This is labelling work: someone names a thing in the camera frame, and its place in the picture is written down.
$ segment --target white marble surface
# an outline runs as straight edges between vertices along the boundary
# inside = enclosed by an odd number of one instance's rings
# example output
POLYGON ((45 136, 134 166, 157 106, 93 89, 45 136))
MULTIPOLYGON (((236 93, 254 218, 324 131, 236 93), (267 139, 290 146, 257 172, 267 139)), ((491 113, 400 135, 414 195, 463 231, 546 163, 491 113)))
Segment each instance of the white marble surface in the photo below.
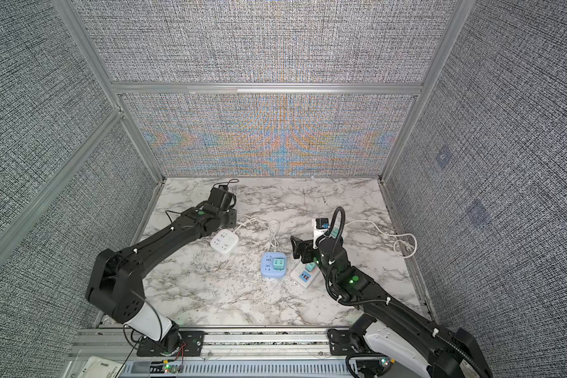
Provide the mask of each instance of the white marble surface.
MULTIPOLYGON (((143 238, 166 227, 165 210, 182 211, 208 198, 212 178, 168 179, 143 238)), ((290 235, 312 239, 310 220, 330 218, 337 206, 347 221, 369 219, 393 232, 375 179, 241 178, 230 186, 238 197, 240 214, 261 222, 238 231, 239 247, 222 255, 204 238, 189 244, 160 263, 145 278, 147 300, 179 324, 192 325, 347 325, 361 313, 340 306, 325 292, 324 279, 308 289, 283 279, 261 276, 261 256, 267 250, 266 223, 281 223, 278 251, 288 255, 288 273, 299 260, 292 258, 290 235)), ((407 306, 419 312, 418 300, 405 261, 392 251, 392 238, 381 237, 365 223, 349 224, 345 248, 351 264, 362 269, 407 306)))

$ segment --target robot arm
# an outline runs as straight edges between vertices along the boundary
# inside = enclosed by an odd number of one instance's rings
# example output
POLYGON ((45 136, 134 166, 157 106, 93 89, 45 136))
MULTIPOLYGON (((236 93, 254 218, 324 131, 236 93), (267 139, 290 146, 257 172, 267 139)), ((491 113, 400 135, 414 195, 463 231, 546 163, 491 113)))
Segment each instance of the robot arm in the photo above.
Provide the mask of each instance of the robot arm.
POLYGON ((234 227, 236 197, 227 185, 213 187, 207 201, 181 213, 174 222, 118 252, 101 252, 92 269, 86 300, 155 342, 162 355, 178 351, 178 326, 145 302, 143 278, 172 253, 223 227, 234 227))
MULTIPOLYGON (((316 221, 328 223, 325 218, 316 221)), ((465 360, 481 378, 491 378, 483 353, 469 332, 460 328, 454 333, 420 316, 351 265, 341 237, 344 223, 344 209, 336 208, 328 230, 316 241, 291 237, 291 242, 294 258, 318 265, 333 300, 363 310, 362 317, 349 329, 354 352, 386 354, 425 378, 463 378, 461 363, 465 360), (338 214, 341 215, 340 225, 334 236, 338 214), (396 336, 399 342, 387 340, 388 336, 383 336, 387 333, 391 338, 396 336)))

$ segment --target white power strip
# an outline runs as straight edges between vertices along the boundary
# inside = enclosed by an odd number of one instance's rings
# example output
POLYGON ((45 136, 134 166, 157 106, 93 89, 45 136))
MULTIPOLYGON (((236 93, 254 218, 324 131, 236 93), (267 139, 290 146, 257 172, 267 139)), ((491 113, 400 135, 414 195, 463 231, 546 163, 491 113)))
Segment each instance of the white power strip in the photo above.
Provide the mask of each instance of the white power strip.
POLYGON ((239 237, 227 229, 220 230, 210 241, 212 249, 223 255, 234 251, 238 247, 238 244, 239 237))
POLYGON ((311 282, 313 282, 315 277, 321 274, 321 270, 319 270, 317 264, 315 263, 312 264, 314 265, 314 267, 309 272, 306 269, 306 266, 307 265, 310 266, 310 264, 303 264, 302 262, 299 262, 298 265, 296 265, 296 268, 294 268, 294 270, 292 270, 292 272, 290 273, 290 276, 305 289, 309 287, 309 285, 311 284, 311 282))

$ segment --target textured wall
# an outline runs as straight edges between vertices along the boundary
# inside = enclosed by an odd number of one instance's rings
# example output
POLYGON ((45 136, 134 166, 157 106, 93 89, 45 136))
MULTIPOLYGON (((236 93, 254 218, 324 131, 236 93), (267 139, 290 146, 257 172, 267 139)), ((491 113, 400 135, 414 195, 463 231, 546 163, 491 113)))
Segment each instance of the textured wall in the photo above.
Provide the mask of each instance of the textured wall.
POLYGON ((155 182, 115 125, 0 269, 0 377, 56 377, 98 310, 84 299, 95 257, 130 245, 155 182), (4 372, 5 356, 17 372, 4 372))
POLYGON ((167 176, 378 175, 409 95, 127 94, 167 176))
POLYGON ((0 0, 0 234, 109 110, 51 2, 0 0))
POLYGON ((74 0, 115 80, 421 82, 455 1, 74 0))
POLYGON ((441 320, 567 377, 567 1, 477 1, 389 185, 441 320))

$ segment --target white power cord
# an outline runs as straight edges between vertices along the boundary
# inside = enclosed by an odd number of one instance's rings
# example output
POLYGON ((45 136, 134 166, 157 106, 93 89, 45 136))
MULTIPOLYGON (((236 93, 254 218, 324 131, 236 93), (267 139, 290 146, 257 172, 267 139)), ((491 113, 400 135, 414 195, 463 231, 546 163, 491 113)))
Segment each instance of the white power cord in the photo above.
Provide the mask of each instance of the white power cord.
POLYGON ((249 219, 248 219, 247 221, 245 221, 245 222, 238 222, 239 226, 238 226, 238 228, 236 228, 236 229, 233 231, 233 233, 236 233, 240 228, 242 228, 242 227, 247 227, 248 225, 250 225, 250 224, 252 224, 252 223, 254 223, 254 222, 256 222, 256 221, 258 220, 258 218, 250 218, 250 217, 248 217, 248 218, 249 218, 249 219))
MULTIPOLYGON (((244 214, 238 214, 238 215, 246 217, 247 220, 245 222, 238 222, 239 226, 238 228, 235 229, 235 231, 233 231, 233 233, 236 233, 242 227, 246 227, 252 223, 260 221, 260 219, 258 219, 257 217, 252 218, 244 214)), ((269 223, 267 223, 266 225, 266 228, 269 230, 269 239, 266 242, 266 247, 267 248, 273 247, 273 252, 277 252, 279 247, 279 243, 277 240, 279 227, 280 227, 279 221, 276 219, 270 220, 269 223)))
POLYGON ((401 239, 396 239, 395 242, 393 243, 393 252, 394 252, 397 256, 399 256, 399 257, 401 257, 401 258, 409 259, 410 257, 414 256, 415 253, 416 253, 416 251, 418 250, 418 240, 416 239, 416 237, 414 236, 413 233, 401 233, 401 234, 386 233, 386 232, 383 232, 382 230, 380 230, 380 229, 378 228, 378 225, 377 225, 376 223, 374 223, 374 222, 372 222, 372 221, 370 221, 370 220, 367 220, 367 219, 349 221, 349 222, 347 222, 346 224, 355 223, 355 222, 371 223, 371 224, 374 225, 374 227, 376 227, 376 229, 378 230, 378 232, 380 232, 382 235, 385 235, 385 236, 387 236, 387 237, 393 237, 393 238, 398 238, 398 237, 412 237, 412 238, 414 238, 414 250, 413 250, 412 253, 410 253, 408 256, 404 256, 401 252, 397 253, 397 246, 398 246, 400 243, 403 243, 403 244, 405 244, 406 246, 410 246, 409 243, 407 243, 406 241, 401 240, 401 239))
POLYGON ((279 243, 277 240, 277 236, 279 232, 279 221, 276 219, 270 220, 266 226, 267 228, 269 228, 268 243, 270 244, 270 246, 273 247, 273 252, 277 252, 279 247, 279 243))

